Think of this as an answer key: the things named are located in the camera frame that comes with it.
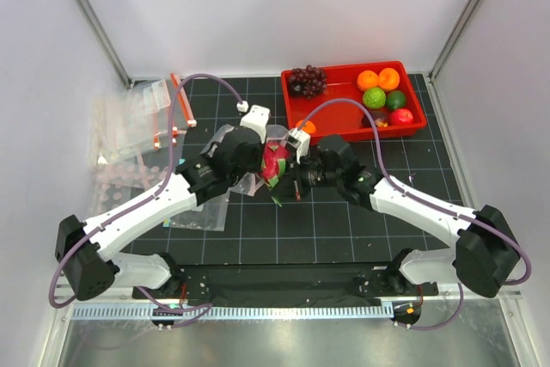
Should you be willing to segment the pink-dotted bag on table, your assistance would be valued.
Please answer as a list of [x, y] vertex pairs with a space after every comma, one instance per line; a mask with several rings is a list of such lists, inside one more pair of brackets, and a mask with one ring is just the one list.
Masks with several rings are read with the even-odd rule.
[[121, 206], [128, 200], [160, 185], [168, 172], [168, 150], [109, 161], [100, 154], [91, 156], [93, 187], [87, 216], [92, 217]]

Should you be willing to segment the clear blue-zip bag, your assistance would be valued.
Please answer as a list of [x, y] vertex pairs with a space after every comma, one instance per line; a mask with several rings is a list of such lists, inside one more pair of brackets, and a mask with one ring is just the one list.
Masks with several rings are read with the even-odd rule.
[[164, 228], [189, 229], [202, 231], [223, 231], [229, 203], [229, 183], [223, 173], [212, 167], [207, 156], [197, 156], [188, 161], [171, 165], [171, 177], [166, 193], [169, 193], [178, 180], [183, 180], [186, 192], [180, 189], [177, 194], [191, 196], [195, 202], [192, 208], [178, 209], [162, 222]]

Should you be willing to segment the pink-dotted zip bag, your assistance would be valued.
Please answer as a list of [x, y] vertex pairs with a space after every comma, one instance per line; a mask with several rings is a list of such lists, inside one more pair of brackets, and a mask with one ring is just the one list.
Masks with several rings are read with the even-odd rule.
[[[233, 129], [235, 129], [235, 127], [232, 125], [229, 125], [229, 124], [222, 125], [216, 131], [216, 133], [213, 135], [213, 137], [210, 139], [207, 145], [201, 150], [201, 152], [211, 155], [213, 153], [213, 149], [211, 148], [213, 143], [214, 142], [220, 143], [223, 137], [227, 133], [231, 132]], [[280, 143], [283, 140], [283, 138], [286, 136], [287, 132], [288, 132], [288, 129], [285, 126], [268, 125], [266, 127], [266, 142], [276, 141]], [[261, 180], [260, 177], [258, 177], [256, 174], [253, 174], [253, 173], [246, 173], [234, 187], [230, 188], [230, 190], [234, 193], [254, 196], [255, 193], [262, 186], [264, 186], [264, 182]]]

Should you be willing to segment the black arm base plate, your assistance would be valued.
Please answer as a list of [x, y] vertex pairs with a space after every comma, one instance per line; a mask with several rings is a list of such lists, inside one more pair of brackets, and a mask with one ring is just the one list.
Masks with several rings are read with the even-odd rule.
[[192, 302], [208, 302], [218, 297], [249, 298], [259, 293], [278, 298], [292, 291], [415, 298], [423, 294], [435, 296], [437, 286], [415, 285], [388, 262], [184, 265], [176, 267], [174, 280], [150, 294], [162, 299], [179, 298], [185, 292]]

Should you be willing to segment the dark purple fruit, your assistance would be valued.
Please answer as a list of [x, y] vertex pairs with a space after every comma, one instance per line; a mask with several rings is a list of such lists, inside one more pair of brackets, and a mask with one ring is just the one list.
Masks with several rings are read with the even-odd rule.
[[[369, 110], [369, 114], [377, 128], [386, 128], [389, 126], [389, 116], [386, 112]], [[371, 128], [371, 123], [367, 115], [364, 115], [362, 118], [362, 126], [365, 128]]]

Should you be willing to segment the red apple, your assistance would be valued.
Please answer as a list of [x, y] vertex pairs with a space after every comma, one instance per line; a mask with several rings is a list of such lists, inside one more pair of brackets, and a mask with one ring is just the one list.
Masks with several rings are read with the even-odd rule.
[[389, 115], [390, 125], [410, 125], [414, 121], [413, 114], [406, 108], [398, 108]]

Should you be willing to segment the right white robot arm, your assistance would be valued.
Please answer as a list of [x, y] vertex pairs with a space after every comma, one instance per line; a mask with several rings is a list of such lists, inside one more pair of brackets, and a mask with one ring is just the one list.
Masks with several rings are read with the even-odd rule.
[[285, 139], [290, 157], [275, 193], [302, 199], [314, 187], [331, 187], [349, 204], [397, 218], [445, 244], [444, 249], [402, 249], [379, 277], [383, 289], [406, 295], [422, 284], [460, 283], [494, 298], [520, 260], [502, 212], [453, 205], [420, 192], [379, 168], [361, 164], [340, 136], [323, 138], [309, 154], [309, 134], [293, 129]]

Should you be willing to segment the pink dragon fruit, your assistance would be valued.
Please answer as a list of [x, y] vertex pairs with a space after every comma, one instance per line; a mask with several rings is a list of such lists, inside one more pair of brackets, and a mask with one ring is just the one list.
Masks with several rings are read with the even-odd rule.
[[260, 178], [272, 192], [282, 180], [290, 152], [280, 141], [270, 140], [266, 143], [261, 161]]

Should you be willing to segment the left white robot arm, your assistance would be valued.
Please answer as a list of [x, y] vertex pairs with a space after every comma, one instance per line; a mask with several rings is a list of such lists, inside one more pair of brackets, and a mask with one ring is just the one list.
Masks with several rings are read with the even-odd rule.
[[73, 297], [98, 297], [125, 275], [129, 284], [154, 290], [163, 298], [179, 294], [180, 274], [166, 255], [124, 253], [124, 248], [166, 219], [224, 195], [248, 173], [258, 173], [266, 138], [246, 126], [237, 126], [211, 143], [203, 154], [177, 166], [165, 180], [123, 205], [83, 221], [70, 215], [58, 226], [55, 258], [58, 262], [49, 289], [64, 276]]

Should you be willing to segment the orange tangerine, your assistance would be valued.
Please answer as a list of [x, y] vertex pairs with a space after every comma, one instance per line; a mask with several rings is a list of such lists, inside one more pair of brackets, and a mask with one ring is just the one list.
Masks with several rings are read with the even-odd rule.
[[400, 73], [393, 68], [384, 68], [378, 74], [378, 86], [385, 92], [391, 92], [400, 85]]
[[309, 135], [314, 135], [317, 132], [315, 124], [311, 120], [301, 119], [296, 123], [296, 129], [308, 133]]
[[379, 85], [379, 76], [372, 70], [364, 70], [357, 76], [356, 85], [363, 92], [375, 88]]

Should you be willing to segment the dark green lime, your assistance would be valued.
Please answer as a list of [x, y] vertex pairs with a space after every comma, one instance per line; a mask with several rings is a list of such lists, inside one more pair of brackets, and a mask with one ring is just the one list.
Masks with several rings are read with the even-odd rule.
[[391, 92], [389, 92], [386, 96], [386, 108], [389, 110], [389, 112], [393, 112], [397, 109], [405, 108], [407, 104], [407, 98], [406, 95], [396, 89]]

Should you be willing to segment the perforated metal rail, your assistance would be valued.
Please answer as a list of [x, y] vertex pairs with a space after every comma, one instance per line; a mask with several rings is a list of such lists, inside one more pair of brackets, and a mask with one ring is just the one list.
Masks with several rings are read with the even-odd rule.
[[[184, 315], [161, 310], [153, 303], [92, 303], [77, 304], [71, 319], [75, 321], [161, 321], [187, 320], [200, 315], [193, 309]], [[264, 321], [264, 320], [332, 320], [332, 319], [391, 319], [394, 308], [390, 302], [378, 306], [344, 308], [225, 308], [213, 307], [204, 321]]]

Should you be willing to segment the right aluminium corner post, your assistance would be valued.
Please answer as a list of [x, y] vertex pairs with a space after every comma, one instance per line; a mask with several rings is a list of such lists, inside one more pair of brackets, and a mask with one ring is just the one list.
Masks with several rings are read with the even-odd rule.
[[465, 3], [465, 6], [461, 10], [461, 13], [449, 33], [442, 50], [438, 54], [434, 65], [429, 71], [428, 77], [432, 83], [434, 83], [437, 80], [437, 77], [442, 73], [444, 66], [448, 62], [459, 40], [464, 35], [469, 24], [473, 20], [482, 2], [483, 0], [467, 0]]

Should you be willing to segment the light green bumpy fruit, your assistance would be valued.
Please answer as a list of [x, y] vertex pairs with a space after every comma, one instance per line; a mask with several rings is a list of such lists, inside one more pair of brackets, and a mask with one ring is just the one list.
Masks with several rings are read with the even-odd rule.
[[386, 92], [379, 88], [369, 88], [364, 92], [363, 104], [368, 109], [379, 109], [386, 105]]

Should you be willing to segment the orange tangerine at front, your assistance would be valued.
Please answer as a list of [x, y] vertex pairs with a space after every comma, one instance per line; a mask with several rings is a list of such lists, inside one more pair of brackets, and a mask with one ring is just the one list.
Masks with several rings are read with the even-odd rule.
[[296, 123], [296, 129], [308, 133], [309, 135], [314, 135], [317, 132], [315, 124], [311, 120], [301, 119]]

